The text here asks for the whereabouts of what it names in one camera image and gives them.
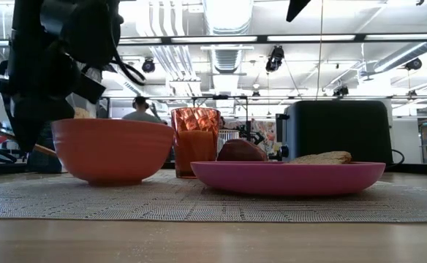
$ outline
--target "bread slice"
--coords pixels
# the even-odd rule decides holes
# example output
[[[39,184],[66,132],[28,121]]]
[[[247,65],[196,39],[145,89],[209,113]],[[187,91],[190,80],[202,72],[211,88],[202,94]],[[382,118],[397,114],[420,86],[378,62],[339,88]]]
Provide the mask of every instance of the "bread slice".
[[[352,161],[352,155],[346,151],[333,151],[321,154],[311,154],[298,157],[289,164],[348,164]]]

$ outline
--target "orange glass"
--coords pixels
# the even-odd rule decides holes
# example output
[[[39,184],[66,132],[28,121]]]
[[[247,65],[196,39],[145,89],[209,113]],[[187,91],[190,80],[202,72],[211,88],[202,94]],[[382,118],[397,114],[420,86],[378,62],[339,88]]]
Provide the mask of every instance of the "orange glass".
[[[215,161],[220,112],[215,109],[187,107],[171,111],[175,129],[177,178],[196,178],[192,161]]]

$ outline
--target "gray shirt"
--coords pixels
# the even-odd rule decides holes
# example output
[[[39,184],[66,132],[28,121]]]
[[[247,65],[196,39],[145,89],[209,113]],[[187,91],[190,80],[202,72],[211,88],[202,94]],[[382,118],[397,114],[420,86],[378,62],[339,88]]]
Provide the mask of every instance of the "gray shirt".
[[[161,120],[159,120],[157,117],[154,117],[150,114],[147,113],[141,113],[138,111],[134,111],[133,113],[130,113],[128,115],[125,115],[123,117],[123,120],[128,120],[128,121],[148,121],[148,122],[152,122],[152,123],[162,123]]]

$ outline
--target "woven placemat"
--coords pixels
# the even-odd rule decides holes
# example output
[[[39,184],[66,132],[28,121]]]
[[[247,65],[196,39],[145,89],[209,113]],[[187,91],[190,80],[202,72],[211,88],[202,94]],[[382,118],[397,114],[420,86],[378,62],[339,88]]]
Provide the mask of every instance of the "woven placemat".
[[[360,194],[231,194],[162,170],[139,186],[94,188],[70,176],[0,184],[0,218],[203,222],[427,222],[427,189],[377,183]]]

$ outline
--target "pink plate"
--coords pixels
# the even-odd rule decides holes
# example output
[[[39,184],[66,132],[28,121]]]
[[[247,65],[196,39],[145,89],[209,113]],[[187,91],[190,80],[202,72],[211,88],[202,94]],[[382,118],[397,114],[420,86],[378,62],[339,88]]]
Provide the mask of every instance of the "pink plate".
[[[204,184],[245,194],[317,196],[352,194],[372,186],[383,163],[284,164],[267,161],[199,161],[192,170]]]

